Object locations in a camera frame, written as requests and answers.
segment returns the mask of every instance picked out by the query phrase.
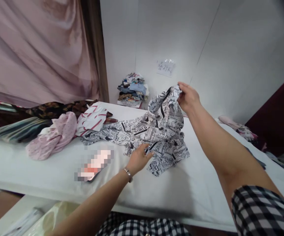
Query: blue denim clothing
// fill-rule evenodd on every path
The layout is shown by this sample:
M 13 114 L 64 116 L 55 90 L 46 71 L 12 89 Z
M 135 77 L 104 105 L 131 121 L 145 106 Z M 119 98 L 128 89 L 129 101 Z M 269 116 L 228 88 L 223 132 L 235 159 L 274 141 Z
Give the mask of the blue denim clothing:
M 125 93 L 125 94 L 130 93 L 130 94 L 132 94 L 132 96 L 138 97 L 136 91 L 130 90 L 129 88 L 124 88 L 123 85 L 119 85 L 117 89 L 120 90 L 121 92 Z
M 140 91 L 143 95 L 146 95 L 146 88 L 143 84 L 130 84 L 130 89 L 134 91 Z

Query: black and white plaid shorts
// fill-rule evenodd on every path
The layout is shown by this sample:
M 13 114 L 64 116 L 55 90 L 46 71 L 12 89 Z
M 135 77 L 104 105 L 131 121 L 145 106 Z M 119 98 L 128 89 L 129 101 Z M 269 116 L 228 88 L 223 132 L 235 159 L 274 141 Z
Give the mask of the black and white plaid shorts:
M 238 235 L 284 235 L 284 199 L 258 186 L 242 186 L 232 196 Z M 171 219 L 151 219 L 111 212 L 96 236 L 190 235 Z
M 258 186 L 242 186 L 232 197 L 238 235 L 284 235 L 284 199 Z
M 182 224 L 170 219 L 141 218 L 111 212 L 96 236 L 106 235 L 190 235 Z

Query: hand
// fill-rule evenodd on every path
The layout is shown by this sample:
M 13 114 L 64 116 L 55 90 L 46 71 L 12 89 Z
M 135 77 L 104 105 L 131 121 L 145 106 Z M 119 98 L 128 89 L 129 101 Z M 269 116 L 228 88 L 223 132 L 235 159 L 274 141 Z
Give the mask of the hand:
M 126 169 L 129 170 L 129 172 L 131 173 L 132 176 L 135 175 L 140 170 L 142 170 L 145 167 L 145 165 L 147 164 L 147 162 L 149 161 L 149 159 L 151 159 L 152 156 L 154 155 L 153 152 L 146 155 L 144 150 L 148 146 L 149 146 L 149 144 L 141 144 L 132 153 L 130 160 L 129 160 L 129 163 L 126 166 Z
M 183 82 L 178 82 L 179 88 L 182 91 L 178 98 L 179 106 L 185 113 L 192 111 L 196 104 L 200 104 L 200 97 L 197 91 L 190 85 Z

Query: forearm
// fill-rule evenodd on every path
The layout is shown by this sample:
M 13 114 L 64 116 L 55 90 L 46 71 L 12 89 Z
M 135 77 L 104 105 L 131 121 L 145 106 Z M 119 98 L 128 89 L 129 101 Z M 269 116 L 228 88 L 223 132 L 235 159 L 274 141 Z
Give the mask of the forearm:
M 53 236 L 95 235 L 128 181 L 128 174 L 121 170 L 61 222 L 53 231 Z
M 225 131 L 201 104 L 196 104 L 188 117 L 204 153 L 218 172 L 234 174 L 251 167 L 261 168 L 244 146 Z
M 258 185 L 280 194 L 260 164 L 200 103 L 193 107 L 188 117 L 205 155 L 218 174 L 228 202 L 233 191 L 241 185 Z

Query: white tablecloth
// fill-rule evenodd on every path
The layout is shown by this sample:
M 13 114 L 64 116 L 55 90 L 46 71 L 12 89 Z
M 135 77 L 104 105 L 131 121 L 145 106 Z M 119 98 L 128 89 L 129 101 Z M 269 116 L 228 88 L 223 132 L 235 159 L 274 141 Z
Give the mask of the white tablecloth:
M 113 118 L 128 120 L 146 111 L 104 103 Z M 284 196 L 284 169 L 248 143 L 230 127 L 225 130 L 264 162 L 266 171 Z M 188 118 L 184 119 L 185 142 L 191 154 L 175 168 L 155 177 L 144 168 L 120 194 L 114 211 L 149 217 L 170 217 L 181 223 L 235 231 L 217 174 L 203 153 Z M 76 182 L 74 173 L 102 146 L 114 150 L 114 159 L 91 182 Z M 37 197 L 81 203 L 123 168 L 125 147 L 107 141 L 83 146 L 74 139 L 63 151 L 44 161 L 29 159 L 23 144 L 0 141 L 0 189 Z

